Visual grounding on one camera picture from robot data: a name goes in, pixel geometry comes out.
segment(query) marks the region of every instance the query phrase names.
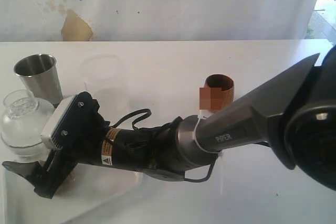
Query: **white table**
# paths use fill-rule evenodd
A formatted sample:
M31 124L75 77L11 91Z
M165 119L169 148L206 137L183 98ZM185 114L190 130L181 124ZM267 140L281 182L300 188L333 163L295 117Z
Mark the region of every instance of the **white table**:
M231 76L237 99L309 55L323 58L330 48L327 40L0 43L0 99L24 87L13 66L28 55L55 56L69 95L84 90L78 71L83 60L115 54L128 66L132 109L153 112L140 126L156 126L197 114L198 88L209 74ZM0 161L11 158L0 143ZM299 169L287 170L271 150L249 145L226 150L206 183L145 177L135 191L71 223L334 223L335 205L335 192Z

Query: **white cloth backdrop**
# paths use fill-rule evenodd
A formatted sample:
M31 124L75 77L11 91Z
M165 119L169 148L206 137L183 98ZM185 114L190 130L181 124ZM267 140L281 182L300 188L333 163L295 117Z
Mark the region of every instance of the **white cloth backdrop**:
M66 10L92 40L300 39L316 0L0 0L0 41L62 40Z

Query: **warning label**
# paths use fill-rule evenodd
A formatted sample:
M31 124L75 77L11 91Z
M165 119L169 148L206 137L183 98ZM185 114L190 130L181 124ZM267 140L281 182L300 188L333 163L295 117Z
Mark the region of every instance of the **warning label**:
M117 136L120 129L111 129L107 134L106 137L113 141ZM103 165L112 165L112 149L113 146L107 142L106 140L103 141L103 145L101 147L101 163Z

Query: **glass jar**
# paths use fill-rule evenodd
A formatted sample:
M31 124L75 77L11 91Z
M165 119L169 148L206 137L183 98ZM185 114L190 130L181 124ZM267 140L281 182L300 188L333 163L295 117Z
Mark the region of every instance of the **glass jar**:
M54 112L54 106L35 98L29 90L17 90L4 99L1 139L15 154L30 157L46 151L40 134Z

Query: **stainless steel cup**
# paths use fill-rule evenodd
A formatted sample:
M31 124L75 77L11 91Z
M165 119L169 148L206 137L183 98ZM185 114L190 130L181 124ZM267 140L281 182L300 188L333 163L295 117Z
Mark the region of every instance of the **stainless steel cup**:
M63 99L56 70L56 59L51 55L31 55L14 66L14 72L21 78L35 97L58 105Z

